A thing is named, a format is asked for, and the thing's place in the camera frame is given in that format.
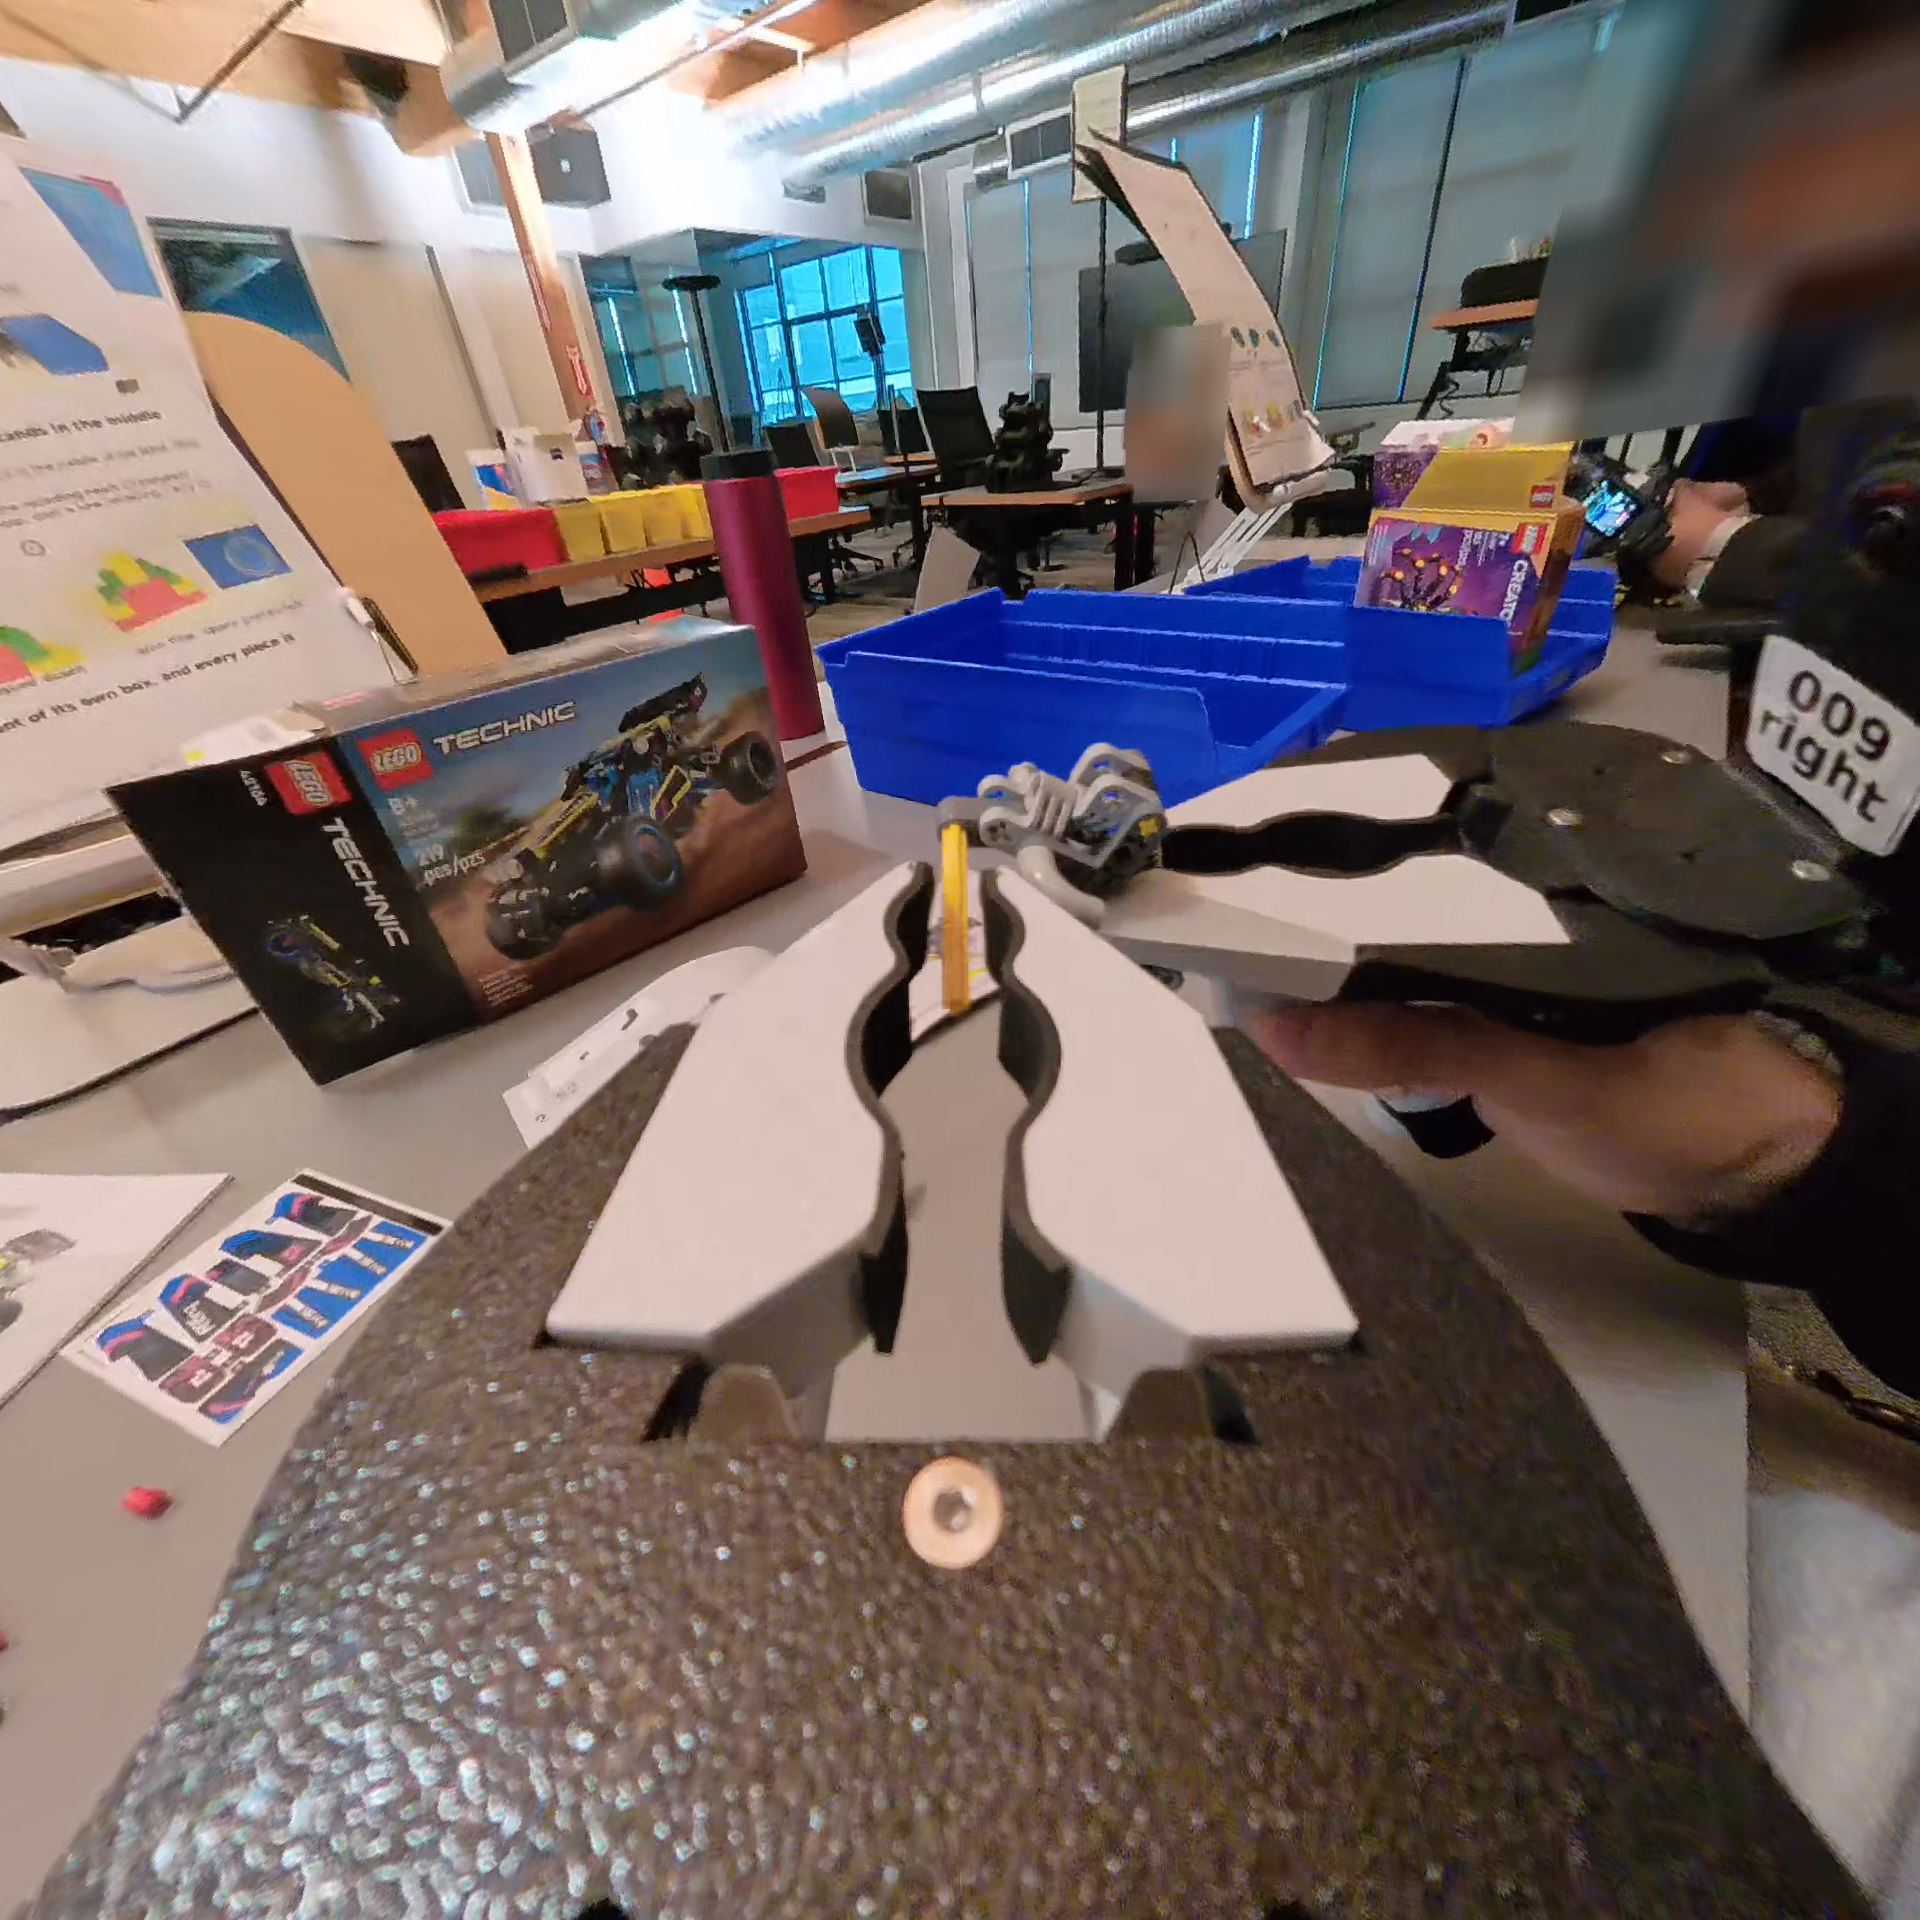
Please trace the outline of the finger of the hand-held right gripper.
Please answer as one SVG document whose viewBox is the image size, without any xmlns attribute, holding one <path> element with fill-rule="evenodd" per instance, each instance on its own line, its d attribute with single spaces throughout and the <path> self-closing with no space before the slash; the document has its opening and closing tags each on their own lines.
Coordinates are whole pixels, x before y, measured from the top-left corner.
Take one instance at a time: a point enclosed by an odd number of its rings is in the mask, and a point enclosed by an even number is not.
<svg viewBox="0 0 1920 1920">
<path fill-rule="evenodd" d="M 1370 954 L 1569 954 L 1575 934 L 1521 879 L 1459 853 L 1318 876 L 1257 861 L 1235 874 L 1147 871 L 1100 925 L 1119 954 L 1228 990 L 1326 1000 Z"/>
<path fill-rule="evenodd" d="M 1161 867 L 1182 877 L 1278 871 L 1372 877 L 1465 848 L 1463 794 L 1485 752 L 1291 759 L 1218 784 L 1169 814 Z"/>
</svg>

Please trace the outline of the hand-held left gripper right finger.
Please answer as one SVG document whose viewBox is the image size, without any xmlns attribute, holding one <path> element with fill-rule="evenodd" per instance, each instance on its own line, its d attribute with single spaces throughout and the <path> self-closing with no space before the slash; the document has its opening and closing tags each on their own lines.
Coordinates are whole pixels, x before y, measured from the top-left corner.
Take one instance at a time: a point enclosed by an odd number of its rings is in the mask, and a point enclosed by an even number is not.
<svg viewBox="0 0 1920 1920">
<path fill-rule="evenodd" d="M 1140 1375 L 1343 1350 L 1358 1316 L 1207 1022 L 1018 871 L 980 879 L 1005 1142 L 1001 1296 L 1107 1435 Z"/>
</svg>

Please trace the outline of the grey lego suspension assembly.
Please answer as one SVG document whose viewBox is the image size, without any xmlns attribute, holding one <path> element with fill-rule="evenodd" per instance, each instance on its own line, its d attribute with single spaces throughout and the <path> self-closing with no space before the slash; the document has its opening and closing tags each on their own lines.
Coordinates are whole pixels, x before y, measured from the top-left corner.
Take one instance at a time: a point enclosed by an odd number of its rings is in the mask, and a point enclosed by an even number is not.
<svg viewBox="0 0 1920 1920">
<path fill-rule="evenodd" d="M 1019 760 L 980 776 L 974 796 L 940 802 L 940 828 L 1011 854 L 1050 899 L 1098 923 L 1100 903 L 1164 863 L 1169 815 L 1150 760 L 1101 740 L 1069 775 Z"/>
</svg>

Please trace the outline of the purple lego box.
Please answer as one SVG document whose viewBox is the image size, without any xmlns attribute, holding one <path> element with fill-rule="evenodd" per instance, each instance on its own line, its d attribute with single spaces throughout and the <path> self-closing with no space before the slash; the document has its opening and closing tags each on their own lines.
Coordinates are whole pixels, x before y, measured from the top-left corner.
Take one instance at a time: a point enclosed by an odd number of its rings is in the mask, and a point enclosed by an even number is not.
<svg viewBox="0 0 1920 1920">
<path fill-rule="evenodd" d="M 1406 615 L 1490 618 L 1510 675 L 1533 667 L 1578 548 L 1578 507 L 1421 517 L 1377 509 L 1361 552 L 1353 605 Z"/>
</svg>

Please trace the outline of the lilac lego box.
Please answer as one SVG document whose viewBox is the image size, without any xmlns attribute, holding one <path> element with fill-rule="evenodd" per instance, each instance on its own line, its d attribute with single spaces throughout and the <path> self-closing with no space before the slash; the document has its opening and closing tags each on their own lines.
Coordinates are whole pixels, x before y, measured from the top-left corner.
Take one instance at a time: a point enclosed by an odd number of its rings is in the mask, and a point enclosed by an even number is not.
<svg viewBox="0 0 1920 1920">
<path fill-rule="evenodd" d="M 1372 501 L 1396 509 L 1445 447 L 1500 447 L 1509 444 L 1514 416 L 1413 418 L 1382 432 L 1372 455 Z"/>
</svg>

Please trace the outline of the yellow lego box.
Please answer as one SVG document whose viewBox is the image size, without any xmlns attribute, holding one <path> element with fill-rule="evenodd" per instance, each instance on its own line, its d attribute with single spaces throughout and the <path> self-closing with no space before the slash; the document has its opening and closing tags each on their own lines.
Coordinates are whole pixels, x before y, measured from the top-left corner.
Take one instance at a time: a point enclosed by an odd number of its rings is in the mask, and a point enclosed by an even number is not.
<svg viewBox="0 0 1920 1920">
<path fill-rule="evenodd" d="M 1399 507 L 1428 522 L 1553 517 L 1572 447 L 1571 442 L 1439 446 Z"/>
</svg>

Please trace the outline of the lego set box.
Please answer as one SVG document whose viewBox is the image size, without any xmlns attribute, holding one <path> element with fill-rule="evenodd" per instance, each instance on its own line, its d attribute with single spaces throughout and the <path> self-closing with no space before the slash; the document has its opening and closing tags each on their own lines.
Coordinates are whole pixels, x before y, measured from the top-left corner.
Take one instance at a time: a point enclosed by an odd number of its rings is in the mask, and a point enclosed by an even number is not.
<svg viewBox="0 0 1920 1920">
<path fill-rule="evenodd" d="M 318 1085 L 806 868 L 759 643 L 706 618 L 345 695 L 108 796 Z"/>
</svg>

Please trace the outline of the person's right hand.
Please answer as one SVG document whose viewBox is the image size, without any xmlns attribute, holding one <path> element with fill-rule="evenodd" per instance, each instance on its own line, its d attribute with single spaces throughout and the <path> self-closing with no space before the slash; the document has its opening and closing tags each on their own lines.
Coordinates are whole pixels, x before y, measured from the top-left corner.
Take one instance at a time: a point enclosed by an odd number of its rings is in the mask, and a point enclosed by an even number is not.
<svg viewBox="0 0 1920 1920">
<path fill-rule="evenodd" d="M 1609 1046 L 1391 1003 L 1251 1008 L 1242 1024 L 1308 1084 L 1465 1098 L 1561 1184 L 1678 1226 L 1767 1203 L 1841 1126 L 1838 1075 L 1748 1018 L 1683 1019 Z"/>
</svg>

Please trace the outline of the blue storage bin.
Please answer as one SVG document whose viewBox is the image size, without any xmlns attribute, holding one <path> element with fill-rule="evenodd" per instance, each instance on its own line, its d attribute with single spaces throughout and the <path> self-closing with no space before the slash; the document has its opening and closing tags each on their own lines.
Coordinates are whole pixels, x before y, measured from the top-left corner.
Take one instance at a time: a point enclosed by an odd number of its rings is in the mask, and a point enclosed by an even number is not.
<svg viewBox="0 0 1920 1920">
<path fill-rule="evenodd" d="M 1615 574 L 1575 563 L 1559 591 L 1540 654 L 1509 670 L 1505 624 L 1490 615 L 1356 608 L 1358 557 L 1273 560 L 1221 580 L 1189 582 L 1189 596 L 1251 600 L 1257 634 L 1332 640 L 1348 672 L 1350 731 L 1500 730 L 1555 706 L 1599 667 L 1615 618 Z"/>
</svg>

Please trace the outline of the sticker sheet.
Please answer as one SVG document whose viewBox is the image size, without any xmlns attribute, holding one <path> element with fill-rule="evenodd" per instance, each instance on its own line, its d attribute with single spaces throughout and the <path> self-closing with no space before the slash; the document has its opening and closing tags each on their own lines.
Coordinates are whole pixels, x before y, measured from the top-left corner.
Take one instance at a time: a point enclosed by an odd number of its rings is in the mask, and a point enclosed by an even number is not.
<svg viewBox="0 0 1920 1920">
<path fill-rule="evenodd" d="M 159 1266 L 62 1358 L 219 1446 L 359 1330 L 447 1221 L 305 1168 Z"/>
</svg>

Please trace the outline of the white poster stand base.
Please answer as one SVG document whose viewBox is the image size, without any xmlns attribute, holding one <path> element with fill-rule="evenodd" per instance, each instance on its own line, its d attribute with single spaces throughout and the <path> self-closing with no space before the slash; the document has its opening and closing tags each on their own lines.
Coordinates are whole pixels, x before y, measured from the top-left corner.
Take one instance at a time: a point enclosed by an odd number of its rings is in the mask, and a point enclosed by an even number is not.
<svg viewBox="0 0 1920 1920">
<path fill-rule="evenodd" d="M 255 1014 L 250 990 L 119 823 L 5 850 L 2 957 L 9 1119 Z"/>
</svg>

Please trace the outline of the white carton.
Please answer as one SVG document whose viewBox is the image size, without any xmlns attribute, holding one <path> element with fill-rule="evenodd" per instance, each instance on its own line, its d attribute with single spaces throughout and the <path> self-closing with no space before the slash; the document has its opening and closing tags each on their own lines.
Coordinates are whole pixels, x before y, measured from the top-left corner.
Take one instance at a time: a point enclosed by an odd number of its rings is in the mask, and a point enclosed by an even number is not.
<svg viewBox="0 0 1920 1920">
<path fill-rule="evenodd" d="M 582 444 L 570 434 L 513 427 L 487 447 L 469 447 L 467 461 L 483 506 L 492 511 L 550 507 L 593 495 Z"/>
</svg>

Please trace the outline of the tan poster backboard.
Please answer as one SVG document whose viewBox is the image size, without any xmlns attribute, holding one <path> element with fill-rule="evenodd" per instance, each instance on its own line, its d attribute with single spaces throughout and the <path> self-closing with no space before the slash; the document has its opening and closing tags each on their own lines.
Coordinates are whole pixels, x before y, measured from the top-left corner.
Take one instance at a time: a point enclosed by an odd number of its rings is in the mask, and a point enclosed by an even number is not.
<svg viewBox="0 0 1920 1920">
<path fill-rule="evenodd" d="M 399 658 L 426 677 L 505 662 L 492 620 L 347 378 L 250 320 L 188 312 L 182 326 L 250 460 Z"/>
</svg>

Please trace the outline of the instruction poster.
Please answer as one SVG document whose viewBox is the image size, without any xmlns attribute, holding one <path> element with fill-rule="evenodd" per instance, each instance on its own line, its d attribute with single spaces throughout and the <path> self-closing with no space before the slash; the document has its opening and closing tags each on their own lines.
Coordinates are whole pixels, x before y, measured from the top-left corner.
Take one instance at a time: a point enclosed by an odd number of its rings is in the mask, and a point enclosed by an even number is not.
<svg viewBox="0 0 1920 1920">
<path fill-rule="evenodd" d="M 5 848 L 103 818 L 206 731 L 391 675 L 230 442 L 124 192 L 6 138 Z"/>
</svg>

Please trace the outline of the silver ceiling duct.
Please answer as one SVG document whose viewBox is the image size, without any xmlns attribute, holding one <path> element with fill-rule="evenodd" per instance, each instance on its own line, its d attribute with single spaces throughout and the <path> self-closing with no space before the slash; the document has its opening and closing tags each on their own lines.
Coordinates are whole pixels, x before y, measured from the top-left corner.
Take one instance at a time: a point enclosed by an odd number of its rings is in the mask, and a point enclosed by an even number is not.
<svg viewBox="0 0 1920 1920">
<path fill-rule="evenodd" d="M 622 150 L 670 184 L 761 170 L 780 188 L 934 152 L 1122 66 L 1161 79 L 1180 63 L 1402 55 L 1500 34 L 1510 5 L 909 5 L 794 56 L 719 102 L 673 102 L 670 79 L 739 55 L 822 5 L 471 5 L 473 22 L 429 69 L 460 131 L 503 138 L 562 116 L 612 116 Z"/>
</svg>

